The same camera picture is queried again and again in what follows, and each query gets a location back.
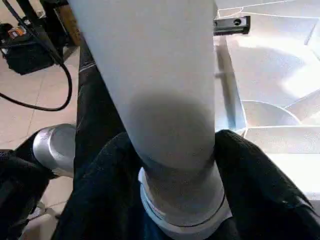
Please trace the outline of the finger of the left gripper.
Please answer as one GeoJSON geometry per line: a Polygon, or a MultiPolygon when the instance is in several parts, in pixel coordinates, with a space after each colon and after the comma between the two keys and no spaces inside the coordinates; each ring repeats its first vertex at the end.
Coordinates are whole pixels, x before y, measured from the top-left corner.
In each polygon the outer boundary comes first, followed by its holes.
{"type": "Polygon", "coordinates": [[[213,34],[214,35],[234,35],[242,34],[247,35],[251,28],[251,17],[235,17],[215,19],[213,21],[213,34]]]}

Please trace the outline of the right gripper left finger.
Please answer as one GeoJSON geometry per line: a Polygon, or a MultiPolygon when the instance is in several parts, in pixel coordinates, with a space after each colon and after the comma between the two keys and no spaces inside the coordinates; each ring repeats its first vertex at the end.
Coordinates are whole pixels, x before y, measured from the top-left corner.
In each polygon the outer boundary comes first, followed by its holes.
{"type": "Polygon", "coordinates": [[[140,163],[123,132],[73,179],[54,240],[148,240],[140,199],[140,163]]]}

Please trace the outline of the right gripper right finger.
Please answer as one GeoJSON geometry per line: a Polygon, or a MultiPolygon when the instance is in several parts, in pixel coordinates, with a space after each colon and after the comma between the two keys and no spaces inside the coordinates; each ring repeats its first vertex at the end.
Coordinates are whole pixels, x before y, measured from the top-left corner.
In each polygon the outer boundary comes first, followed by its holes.
{"type": "Polygon", "coordinates": [[[320,216],[310,201],[257,145],[220,130],[214,159],[241,239],[320,238],[320,216]]]}

